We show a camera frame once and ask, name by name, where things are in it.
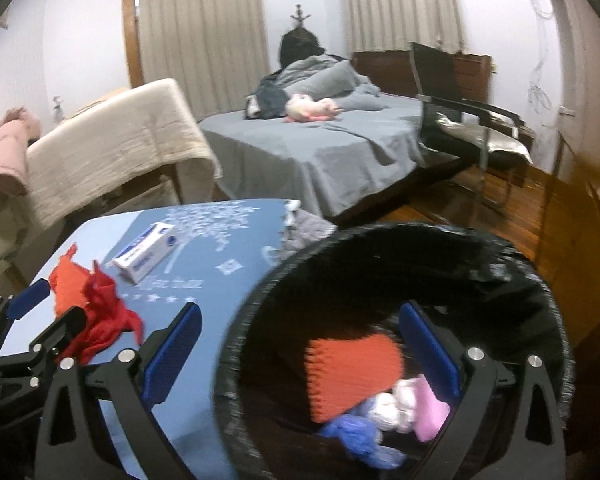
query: pink blanket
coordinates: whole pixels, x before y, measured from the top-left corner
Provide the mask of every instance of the pink blanket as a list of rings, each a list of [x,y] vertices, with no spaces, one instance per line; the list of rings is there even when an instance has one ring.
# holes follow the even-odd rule
[[[0,202],[27,193],[27,145],[40,137],[40,121],[24,107],[8,110],[0,121]]]

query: wooden door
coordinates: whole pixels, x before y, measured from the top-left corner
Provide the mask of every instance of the wooden door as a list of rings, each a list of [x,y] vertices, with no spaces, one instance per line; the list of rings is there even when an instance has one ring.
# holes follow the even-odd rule
[[[600,384],[600,19],[564,0],[561,135],[536,263],[563,312],[580,381]]]

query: office chair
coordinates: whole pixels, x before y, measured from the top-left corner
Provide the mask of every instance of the office chair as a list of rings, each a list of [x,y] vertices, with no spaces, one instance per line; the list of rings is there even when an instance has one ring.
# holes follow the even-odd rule
[[[518,140],[518,129],[524,127],[520,117],[508,110],[486,103],[463,99],[454,71],[451,54],[411,43],[411,67],[418,88],[418,99],[423,104],[420,142],[426,148],[448,153],[471,161],[480,168],[477,201],[502,212],[511,194],[512,178],[516,168],[530,164],[527,148]],[[477,116],[478,124],[463,124],[462,113]],[[496,129],[503,120],[510,120],[512,136]],[[488,169],[503,171],[508,175],[504,197],[499,201],[483,195]]]

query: trash can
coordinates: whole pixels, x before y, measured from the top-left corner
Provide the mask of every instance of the trash can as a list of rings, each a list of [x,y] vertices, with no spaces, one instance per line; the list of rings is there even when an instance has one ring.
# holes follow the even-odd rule
[[[566,423],[574,361],[562,316],[533,264],[496,235],[412,222],[338,232],[274,269],[247,298],[229,327],[214,387],[214,410],[240,479],[406,478],[427,450],[413,434],[383,444],[413,460],[381,472],[348,457],[337,439],[316,435],[310,418],[304,352],[311,340],[387,333],[401,341],[400,306],[417,301],[433,323],[491,358],[542,358]],[[406,368],[415,370],[402,342]],[[502,400],[468,455],[468,475],[488,460]]]

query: metal screw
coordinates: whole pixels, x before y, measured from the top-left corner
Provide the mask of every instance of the metal screw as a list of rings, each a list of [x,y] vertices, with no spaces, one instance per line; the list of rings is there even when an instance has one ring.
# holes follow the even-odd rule
[[[60,361],[60,367],[62,370],[70,370],[75,365],[75,360],[72,357],[65,357]]]
[[[466,351],[466,354],[474,361],[479,361],[484,358],[484,352],[476,346],[472,346]]]
[[[118,361],[122,363],[128,363],[136,357],[136,351],[131,348],[126,348],[118,354]]]
[[[530,355],[527,361],[529,361],[529,364],[532,365],[533,368],[539,368],[542,366],[542,359],[537,355]]]

